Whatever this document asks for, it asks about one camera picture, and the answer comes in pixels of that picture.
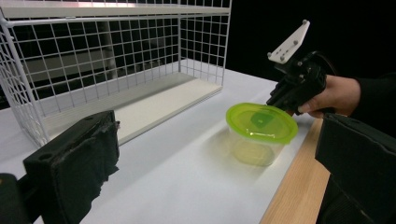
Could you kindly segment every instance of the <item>black background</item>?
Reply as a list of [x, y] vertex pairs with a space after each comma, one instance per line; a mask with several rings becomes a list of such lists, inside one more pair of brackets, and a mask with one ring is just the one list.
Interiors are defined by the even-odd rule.
[[396, 10], [388, 1], [241, 1], [232, 6], [228, 69], [279, 80], [268, 61], [303, 22], [311, 22], [296, 57], [319, 50], [343, 77], [396, 71]]

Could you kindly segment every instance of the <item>human hand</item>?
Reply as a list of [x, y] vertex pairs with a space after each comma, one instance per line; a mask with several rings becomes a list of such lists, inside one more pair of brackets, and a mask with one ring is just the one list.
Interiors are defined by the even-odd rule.
[[361, 99], [361, 86], [356, 79], [326, 76], [326, 89], [300, 105], [300, 113], [308, 113], [314, 118], [323, 118], [320, 109], [332, 107], [337, 114], [349, 116]]

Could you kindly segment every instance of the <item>green lid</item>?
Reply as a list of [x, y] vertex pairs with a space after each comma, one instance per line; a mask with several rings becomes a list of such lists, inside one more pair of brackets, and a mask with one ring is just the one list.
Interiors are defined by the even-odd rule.
[[288, 144], [298, 131], [296, 121], [289, 114], [271, 105], [233, 105], [226, 120], [241, 136], [270, 143]]

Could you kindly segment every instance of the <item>white table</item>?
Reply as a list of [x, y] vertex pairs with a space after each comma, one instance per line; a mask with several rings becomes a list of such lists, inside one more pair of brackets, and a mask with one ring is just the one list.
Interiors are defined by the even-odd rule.
[[[294, 116], [297, 136], [264, 168], [230, 154], [225, 113], [243, 102], [265, 104], [275, 84], [227, 70], [220, 93], [123, 144], [120, 169], [81, 223], [259, 223], [313, 119]], [[35, 146], [10, 109], [0, 122], [0, 172], [21, 178]]]

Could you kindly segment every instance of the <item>clear plastic container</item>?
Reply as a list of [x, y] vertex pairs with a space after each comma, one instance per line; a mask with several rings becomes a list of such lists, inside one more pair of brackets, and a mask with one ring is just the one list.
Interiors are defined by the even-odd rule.
[[298, 132], [296, 121], [270, 105], [242, 103], [226, 113], [233, 155], [241, 162], [267, 166]]

